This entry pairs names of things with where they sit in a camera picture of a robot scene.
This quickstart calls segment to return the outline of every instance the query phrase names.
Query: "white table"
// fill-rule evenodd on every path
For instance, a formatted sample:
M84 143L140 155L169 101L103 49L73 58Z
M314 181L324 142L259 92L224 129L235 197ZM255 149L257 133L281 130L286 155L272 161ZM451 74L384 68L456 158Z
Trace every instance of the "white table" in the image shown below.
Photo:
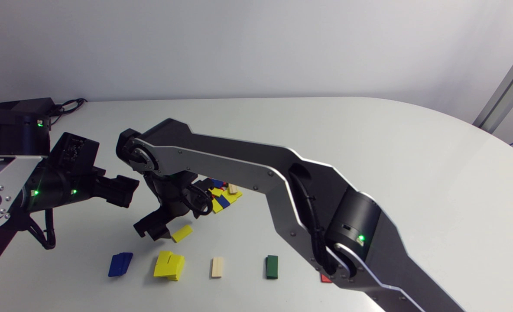
M288 146L329 163L393 219L411 257L467 311L513 311L513 148L422 107L364 97L88 103L64 131L101 143L96 166L141 179L114 154L127 128L165 118L196 133ZM195 232L179 244L140 238L132 225L157 207L144 182L129 209L91 199L55 209L57 247L19 233L0 258L0 312L381 311L360 292L322 284L274 231L262 194L243 190L217 215L176 219ZM185 256L179 282L152 277L160 250ZM113 254L134 253L108 278ZM279 279L263 278L279 256ZM209 279L211 258L224 277Z

